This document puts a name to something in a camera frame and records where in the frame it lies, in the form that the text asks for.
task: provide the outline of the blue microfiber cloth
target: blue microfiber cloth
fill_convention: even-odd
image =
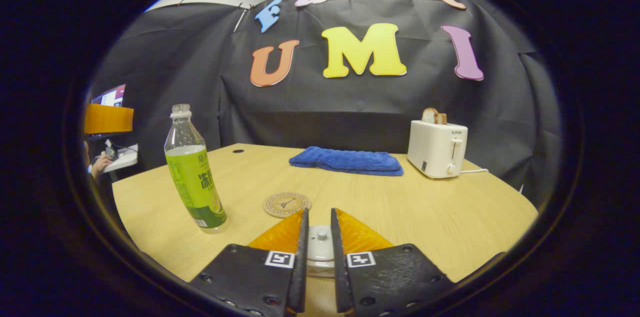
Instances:
[[[386,151],[330,150],[311,146],[288,162],[296,167],[320,167],[351,174],[402,176],[405,173],[400,162]]]

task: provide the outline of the purple letter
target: purple letter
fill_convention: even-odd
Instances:
[[[471,33],[453,25],[443,25],[442,30],[451,37],[453,48],[455,48],[455,54],[457,55],[455,74],[457,74],[457,77],[474,81],[484,80],[485,76],[478,68],[474,50],[471,48],[471,42],[469,41]]]

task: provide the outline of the hand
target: hand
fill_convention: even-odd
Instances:
[[[91,175],[93,175],[93,178],[98,178],[98,174],[104,171],[105,168],[112,163],[112,158],[109,157],[105,153],[105,151],[102,151],[100,157],[98,157],[98,160],[96,160],[96,162],[91,167]]]

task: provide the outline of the yellow letter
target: yellow letter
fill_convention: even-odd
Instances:
[[[398,26],[391,23],[372,24],[362,42],[347,27],[325,29],[322,37],[329,45],[329,66],[322,75],[326,78],[345,77],[349,68],[343,64],[343,55],[357,74],[362,74],[373,53],[373,64],[369,67],[374,75],[402,76],[407,67],[400,62],[396,46]]]

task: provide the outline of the white toaster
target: white toaster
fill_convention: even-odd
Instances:
[[[452,178],[460,174],[467,149],[463,125],[411,121],[407,159],[429,178]]]

